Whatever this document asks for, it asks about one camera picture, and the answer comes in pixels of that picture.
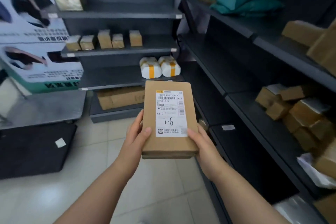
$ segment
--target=forearm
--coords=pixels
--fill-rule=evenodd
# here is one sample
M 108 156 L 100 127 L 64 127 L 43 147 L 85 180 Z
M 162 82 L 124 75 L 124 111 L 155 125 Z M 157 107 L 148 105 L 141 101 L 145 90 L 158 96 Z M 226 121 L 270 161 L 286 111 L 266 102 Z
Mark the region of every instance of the forearm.
M 108 224 L 128 179 L 112 164 L 54 224 Z
M 237 171 L 226 162 L 214 183 L 234 224 L 288 224 Z

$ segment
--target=person's left arm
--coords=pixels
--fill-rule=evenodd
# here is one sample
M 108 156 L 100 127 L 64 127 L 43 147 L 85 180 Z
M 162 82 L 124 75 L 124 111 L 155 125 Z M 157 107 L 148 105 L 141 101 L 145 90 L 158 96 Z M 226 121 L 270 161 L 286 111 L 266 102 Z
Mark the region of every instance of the person's left arm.
M 128 128 L 126 139 L 108 167 L 54 224 L 108 224 L 121 192 L 135 173 L 151 128 L 142 129 L 142 110 Z

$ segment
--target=person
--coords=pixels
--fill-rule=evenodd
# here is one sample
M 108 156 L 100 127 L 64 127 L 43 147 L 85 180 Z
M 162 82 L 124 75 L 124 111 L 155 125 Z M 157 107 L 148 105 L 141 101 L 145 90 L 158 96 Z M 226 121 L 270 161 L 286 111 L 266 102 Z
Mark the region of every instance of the person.
M 121 192 L 135 173 L 141 150 L 151 134 L 142 128 L 142 110 L 128 128 L 126 139 L 116 160 L 54 224 L 108 224 Z M 189 137 L 199 147 L 197 159 L 204 174 L 216 185 L 234 224 L 288 224 L 238 172 L 220 156 L 205 130 L 188 129 Z

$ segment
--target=white package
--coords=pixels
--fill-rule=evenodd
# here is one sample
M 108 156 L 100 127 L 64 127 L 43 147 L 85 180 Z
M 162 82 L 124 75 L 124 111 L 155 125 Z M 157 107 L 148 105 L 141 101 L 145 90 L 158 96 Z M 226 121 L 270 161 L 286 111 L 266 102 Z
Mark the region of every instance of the white package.
M 297 161 L 317 187 L 326 189 L 336 188 L 336 180 L 330 176 L 320 173 L 312 166 L 313 157 L 310 153 L 302 154 L 297 158 Z
M 181 73 L 181 67 L 172 56 L 160 57 L 159 64 L 165 77 L 172 77 Z
M 140 60 L 141 75 L 145 79 L 158 78 L 162 75 L 161 67 L 155 57 Z

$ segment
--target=person's right arm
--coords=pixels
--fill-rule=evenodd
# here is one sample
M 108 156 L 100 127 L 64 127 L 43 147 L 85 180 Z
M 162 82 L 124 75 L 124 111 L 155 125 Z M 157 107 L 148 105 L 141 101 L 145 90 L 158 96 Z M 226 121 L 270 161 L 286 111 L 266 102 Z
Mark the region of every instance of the person's right arm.
M 188 129 L 189 137 L 199 147 L 197 159 L 204 174 L 213 181 L 234 224 L 288 224 L 237 171 L 218 153 L 205 130 Z

